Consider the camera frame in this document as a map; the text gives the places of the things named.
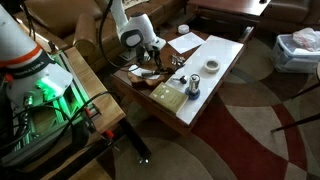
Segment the couch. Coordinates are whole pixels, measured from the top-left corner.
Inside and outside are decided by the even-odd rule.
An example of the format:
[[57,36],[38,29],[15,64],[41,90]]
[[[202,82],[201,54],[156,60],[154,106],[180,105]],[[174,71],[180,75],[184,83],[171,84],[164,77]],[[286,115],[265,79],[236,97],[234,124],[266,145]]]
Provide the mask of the couch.
[[[221,17],[221,13],[209,9],[190,7],[199,16]],[[320,0],[271,0],[261,16],[247,16],[258,21],[258,27],[276,33],[290,33],[304,27],[320,29]]]
[[[146,13],[156,29],[180,9],[185,8],[186,2],[186,0],[149,0],[127,8],[125,13],[128,18],[135,12]],[[109,65],[97,44],[94,46],[97,43],[97,37],[89,35],[89,32],[99,30],[103,12],[107,7],[106,0],[26,0],[25,4],[37,34],[52,41],[61,50],[78,45],[75,47],[79,47],[77,49],[94,72]],[[26,13],[19,12],[14,14],[14,17],[27,27]],[[89,21],[89,23],[79,25],[81,21]],[[95,24],[93,30],[88,25],[92,24],[92,21]],[[111,13],[104,22],[102,32],[104,52],[109,60],[114,61],[126,49],[119,42]],[[86,34],[89,40],[81,37]]]

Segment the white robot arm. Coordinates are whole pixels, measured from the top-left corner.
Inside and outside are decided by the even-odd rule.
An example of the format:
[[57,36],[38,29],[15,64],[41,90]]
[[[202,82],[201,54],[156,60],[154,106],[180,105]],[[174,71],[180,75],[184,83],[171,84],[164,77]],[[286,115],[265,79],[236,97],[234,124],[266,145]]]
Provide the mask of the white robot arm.
[[73,79],[71,73],[22,31],[1,5],[0,68],[13,77],[6,90],[13,109],[60,97]]
[[146,14],[137,12],[128,20],[122,0],[113,0],[110,11],[117,25],[119,40],[124,47],[131,49],[142,45],[147,51],[151,51],[160,50],[166,44],[165,40],[156,36]]

